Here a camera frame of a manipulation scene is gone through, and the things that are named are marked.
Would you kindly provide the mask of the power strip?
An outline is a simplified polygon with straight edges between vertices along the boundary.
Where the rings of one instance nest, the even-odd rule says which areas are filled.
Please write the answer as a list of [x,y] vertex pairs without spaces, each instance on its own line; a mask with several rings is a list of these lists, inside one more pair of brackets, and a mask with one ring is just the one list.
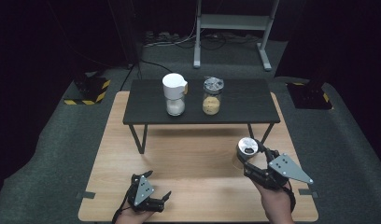
[[152,31],[146,32],[145,43],[147,45],[162,45],[170,44],[180,40],[178,34],[170,34],[168,32],[154,33]]

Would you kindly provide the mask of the black base with yellow stripes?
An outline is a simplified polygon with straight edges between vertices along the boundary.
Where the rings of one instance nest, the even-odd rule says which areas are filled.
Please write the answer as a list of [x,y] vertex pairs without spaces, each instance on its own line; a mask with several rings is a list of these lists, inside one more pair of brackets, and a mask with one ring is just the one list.
[[110,80],[105,77],[85,77],[74,80],[63,95],[66,105],[96,105],[106,96]]
[[307,83],[288,83],[287,89],[296,108],[330,110],[332,103],[322,85],[323,82],[310,80]]

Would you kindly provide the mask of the person's right hand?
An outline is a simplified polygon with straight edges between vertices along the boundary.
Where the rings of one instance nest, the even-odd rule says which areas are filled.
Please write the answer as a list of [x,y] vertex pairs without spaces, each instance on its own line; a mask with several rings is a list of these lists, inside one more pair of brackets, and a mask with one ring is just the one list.
[[290,197],[283,189],[277,191],[266,189],[256,182],[254,185],[261,195],[261,205],[267,218],[292,217]]

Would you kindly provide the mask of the black shelf with metal legs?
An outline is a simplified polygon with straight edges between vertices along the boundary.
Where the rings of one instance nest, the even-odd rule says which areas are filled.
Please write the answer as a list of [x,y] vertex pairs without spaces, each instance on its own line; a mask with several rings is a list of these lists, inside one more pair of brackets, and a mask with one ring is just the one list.
[[263,79],[226,79],[218,114],[203,112],[204,82],[188,81],[185,112],[173,117],[166,112],[162,82],[159,79],[135,80],[130,89],[123,123],[134,137],[140,153],[145,152],[146,139],[139,138],[136,125],[155,124],[266,124],[272,128],[280,121],[268,84]]

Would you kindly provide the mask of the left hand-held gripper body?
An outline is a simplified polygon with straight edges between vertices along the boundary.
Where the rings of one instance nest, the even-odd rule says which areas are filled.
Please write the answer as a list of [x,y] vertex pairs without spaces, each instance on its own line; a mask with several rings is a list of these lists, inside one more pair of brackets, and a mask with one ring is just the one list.
[[154,199],[151,195],[155,189],[142,175],[132,175],[131,185],[127,190],[127,202],[135,212],[159,212],[164,210],[165,202]]

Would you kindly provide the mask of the white-lidded seasoning jar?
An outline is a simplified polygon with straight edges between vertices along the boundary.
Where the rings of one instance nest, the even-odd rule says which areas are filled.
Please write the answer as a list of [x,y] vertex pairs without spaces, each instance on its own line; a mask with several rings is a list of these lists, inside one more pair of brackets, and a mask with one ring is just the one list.
[[185,111],[185,95],[188,82],[177,73],[167,74],[162,79],[166,111],[171,116],[180,116]]

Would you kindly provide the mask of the grey metal stand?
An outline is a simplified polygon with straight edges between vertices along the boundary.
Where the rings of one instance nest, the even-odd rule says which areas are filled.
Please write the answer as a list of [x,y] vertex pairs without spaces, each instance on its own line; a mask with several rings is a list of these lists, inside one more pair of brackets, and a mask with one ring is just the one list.
[[220,30],[249,30],[263,31],[261,42],[257,44],[257,51],[261,57],[261,63],[265,71],[271,71],[272,66],[267,56],[265,47],[275,21],[275,14],[280,0],[273,0],[270,14],[267,16],[250,15],[224,15],[204,14],[202,12],[202,0],[196,0],[196,35],[193,54],[193,67],[201,66],[201,32],[203,29]]

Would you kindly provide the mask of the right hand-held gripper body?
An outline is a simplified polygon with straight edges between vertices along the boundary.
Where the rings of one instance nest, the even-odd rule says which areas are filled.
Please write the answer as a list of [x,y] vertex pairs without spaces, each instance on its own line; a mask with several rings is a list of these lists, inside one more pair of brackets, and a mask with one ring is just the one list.
[[286,153],[279,154],[271,150],[272,156],[266,157],[267,167],[257,167],[257,174],[250,178],[266,189],[278,190],[283,188],[290,179],[306,184],[313,184],[314,180]]

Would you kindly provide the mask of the person's left hand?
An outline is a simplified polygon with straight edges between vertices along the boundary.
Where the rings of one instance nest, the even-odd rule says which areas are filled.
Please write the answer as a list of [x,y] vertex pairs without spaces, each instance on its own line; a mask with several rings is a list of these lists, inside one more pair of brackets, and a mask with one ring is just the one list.
[[113,224],[143,224],[154,212],[135,212],[131,207],[121,208],[113,218]]

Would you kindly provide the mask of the grey tape strip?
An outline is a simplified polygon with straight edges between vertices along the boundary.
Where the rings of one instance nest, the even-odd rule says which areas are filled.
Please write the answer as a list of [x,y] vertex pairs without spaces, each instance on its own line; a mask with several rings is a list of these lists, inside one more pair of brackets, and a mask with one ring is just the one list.
[[88,192],[88,191],[78,191],[76,194],[76,198],[81,200],[81,199],[93,199],[95,197],[94,192]]
[[316,191],[312,191],[311,189],[298,189],[300,195],[309,195],[312,198],[319,198],[318,193]]

